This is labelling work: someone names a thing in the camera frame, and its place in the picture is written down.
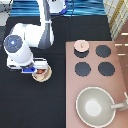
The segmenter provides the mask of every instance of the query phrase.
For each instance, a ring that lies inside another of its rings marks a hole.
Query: black circle
[[[79,57],[79,58],[84,58],[88,55],[89,50],[85,51],[85,52],[79,52],[76,49],[74,49],[74,54]]]
[[[99,45],[96,48],[96,54],[100,57],[108,57],[111,55],[111,49],[106,45]]]
[[[115,72],[114,66],[109,62],[100,63],[98,70],[103,76],[112,76]]]
[[[86,62],[79,62],[75,66],[75,72],[79,76],[87,76],[91,71],[89,64]]]

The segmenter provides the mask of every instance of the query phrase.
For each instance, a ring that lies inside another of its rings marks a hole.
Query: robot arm
[[[41,26],[16,24],[4,40],[4,49],[8,54],[7,66],[22,69],[22,73],[35,73],[37,69],[47,69],[46,59],[34,58],[29,47],[49,48],[54,41],[49,5],[46,0],[37,0]]]

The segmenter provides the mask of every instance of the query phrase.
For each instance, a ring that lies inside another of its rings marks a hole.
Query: black table
[[[39,17],[9,17],[5,37],[16,23],[40,24]],[[52,26],[53,46],[46,51],[31,48],[53,70],[44,83],[28,74],[10,72],[7,55],[3,48],[0,51],[0,128],[66,128],[66,41],[111,41],[107,16],[60,17]]]

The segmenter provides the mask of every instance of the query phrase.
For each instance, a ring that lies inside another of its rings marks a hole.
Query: black mat
[[[79,57],[79,58],[84,58],[89,54],[89,50],[85,51],[85,52],[79,52],[76,49],[74,49],[74,54]]]
[[[114,66],[109,62],[100,63],[98,70],[103,76],[112,76],[115,72]]]
[[[96,48],[96,54],[100,57],[106,58],[111,55],[111,49],[106,45],[99,45]]]
[[[79,76],[87,76],[89,75],[91,68],[86,62],[79,62],[75,65],[75,72]]]
[[[86,25],[89,21],[90,23],[95,21],[90,28],[88,24]],[[39,17],[9,17],[5,36],[16,23],[40,24]],[[31,48],[34,56],[46,58],[53,70],[52,77],[45,83],[36,82],[31,75],[8,71],[7,55],[2,48],[0,51],[0,128],[66,128],[65,42],[81,38],[96,41],[111,40],[110,32],[106,31],[108,29],[107,16],[54,19],[53,46],[46,51]]]

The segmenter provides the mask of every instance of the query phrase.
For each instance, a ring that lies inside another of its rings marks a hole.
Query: black cable
[[[74,0],[71,0],[71,1],[72,1],[72,14],[70,15],[70,17],[67,17],[67,16],[64,16],[63,14],[60,14],[59,16],[53,17],[51,20],[54,20],[54,19],[59,18],[59,17],[65,17],[65,18],[67,18],[67,19],[71,18],[72,15],[73,15],[73,13],[74,13]]]
[[[9,11],[11,10],[11,9],[10,9],[11,2],[12,2],[12,0],[10,0],[10,2],[9,2],[9,7],[8,7],[8,9],[7,9],[7,8],[5,7],[5,4],[3,4],[3,2],[0,1],[0,3],[4,6],[4,9],[5,9],[5,10],[1,11],[0,13],[2,13],[2,12],[7,12],[8,15],[9,15]]]

